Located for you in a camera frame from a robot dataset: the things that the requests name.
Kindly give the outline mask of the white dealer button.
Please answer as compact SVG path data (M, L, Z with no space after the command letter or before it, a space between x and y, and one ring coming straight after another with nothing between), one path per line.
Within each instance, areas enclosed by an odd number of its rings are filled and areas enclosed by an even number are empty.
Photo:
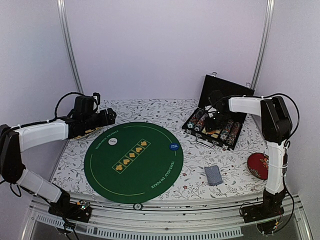
M116 145L117 142L118 142L118 139L115 138L115 137L112 137L112 138L110 138L110 139L108 140L108 144L111 145L111 146Z

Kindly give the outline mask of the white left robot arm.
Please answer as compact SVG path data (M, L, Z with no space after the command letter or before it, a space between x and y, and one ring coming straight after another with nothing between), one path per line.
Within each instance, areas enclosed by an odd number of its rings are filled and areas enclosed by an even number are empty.
M67 115L59 116L56 108L52 119L0 126L0 176L18 189L44 199L53 213L63 217L83 212L85 207L71 203L69 193L49 182L47 174L41 175L54 166L45 164L57 159L65 141L113 125L117 117L112 108L100 109L101 96L97 92L92 95L70 92L63 97L72 95L74 105Z

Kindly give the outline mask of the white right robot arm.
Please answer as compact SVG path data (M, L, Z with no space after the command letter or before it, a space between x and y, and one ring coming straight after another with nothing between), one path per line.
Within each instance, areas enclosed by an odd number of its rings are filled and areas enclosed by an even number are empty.
M283 93L269 96L227 95L214 90L208 96L207 111L213 125L220 124L228 113L243 113L260 117L262 135L268 150L268 175L262 203L248 203L240 207L246 222L282 215L282 202L289 193L285 175L288 168L287 150L296 131L287 109Z

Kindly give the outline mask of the blue small blind button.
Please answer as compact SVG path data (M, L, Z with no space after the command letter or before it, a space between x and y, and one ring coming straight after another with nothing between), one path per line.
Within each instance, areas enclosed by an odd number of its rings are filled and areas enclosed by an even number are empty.
M177 151L180 148L178 143L170 143L169 144L169 149L172 151Z

